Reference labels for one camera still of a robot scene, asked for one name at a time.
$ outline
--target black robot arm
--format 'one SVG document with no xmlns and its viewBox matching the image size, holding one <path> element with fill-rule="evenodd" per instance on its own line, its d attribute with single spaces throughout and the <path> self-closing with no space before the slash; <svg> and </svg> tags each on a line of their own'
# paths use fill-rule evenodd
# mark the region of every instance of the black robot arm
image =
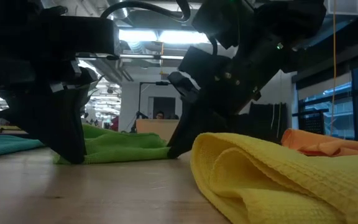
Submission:
<svg viewBox="0 0 358 224">
<path fill-rule="evenodd" d="M 238 49 L 227 58 L 190 47 L 179 71 L 188 73 L 199 90 L 184 88 L 186 78 L 178 72 L 168 77 L 188 108 L 169 142 L 169 157 L 189 151 L 201 133 L 238 133 L 232 125 L 238 112 L 260 98 L 280 69 L 295 68 L 292 48 L 319 31 L 325 14 L 322 1 L 275 1 L 257 9 L 246 1 L 205 1 L 193 20 L 195 29 L 226 49 Z"/>
</svg>

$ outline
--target orange cloth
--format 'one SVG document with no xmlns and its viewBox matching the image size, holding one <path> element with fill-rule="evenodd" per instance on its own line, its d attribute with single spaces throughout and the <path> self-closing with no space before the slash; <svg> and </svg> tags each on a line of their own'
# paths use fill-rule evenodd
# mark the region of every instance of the orange cloth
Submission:
<svg viewBox="0 0 358 224">
<path fill-rule="evenodd" d="M 336 157 L 358 155 L 358 141 L 343 140 L 302 130 L 286 130 L 281 144 L 307 156 Z"/>
</svg>

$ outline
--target black cloth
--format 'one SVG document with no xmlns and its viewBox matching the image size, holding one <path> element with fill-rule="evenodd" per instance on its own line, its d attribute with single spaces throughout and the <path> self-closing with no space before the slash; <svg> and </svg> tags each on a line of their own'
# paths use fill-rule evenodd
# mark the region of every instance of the black cloth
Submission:
<svg viewBox="0 0 358 224">
<path fill-rule="evenodd" d="M 229 126 L 233 133 L 280 144 L 281 138 L 288 128 L 287 116 L 288 110 L 285 103 L 281 104 L 281 112 L 280 104 L 258 105 L 252 103 L 249 113 L 231 118 Z"/>
</svg>

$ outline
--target teal towel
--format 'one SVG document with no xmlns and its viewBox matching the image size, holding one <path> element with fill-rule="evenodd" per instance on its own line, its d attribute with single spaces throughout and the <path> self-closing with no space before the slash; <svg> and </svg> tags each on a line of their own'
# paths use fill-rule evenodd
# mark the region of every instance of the teal towel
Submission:
<svg viewBox="0 0 358 224">
<path fill-rule="evenodd" d="M 84 164 L 167 159 L 167 143 L 157 134 L 119 133 L 83 125 L 86 153 Z M 56 155 L 54 163 L 69 164 Z"/>
<path fill-rule="evenodd" d="M 0 155 L 25 151 L 42 146 L 44 146 L 44 144 L 38 140 L 0 135 Z"/>
</svg>

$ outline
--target yellow towel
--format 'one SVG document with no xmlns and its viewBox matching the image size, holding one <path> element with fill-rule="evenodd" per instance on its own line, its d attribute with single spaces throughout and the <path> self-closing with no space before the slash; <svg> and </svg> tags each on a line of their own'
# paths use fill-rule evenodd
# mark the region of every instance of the yellow towel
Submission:
<svg viewBox="0 0 358 224">
<path fill-rule="evenodd" d="M 307 157 L 238 134 L 201 134 L 191 169 L 233 223 L 358 223 L 358 155 Z"/>
</svg>

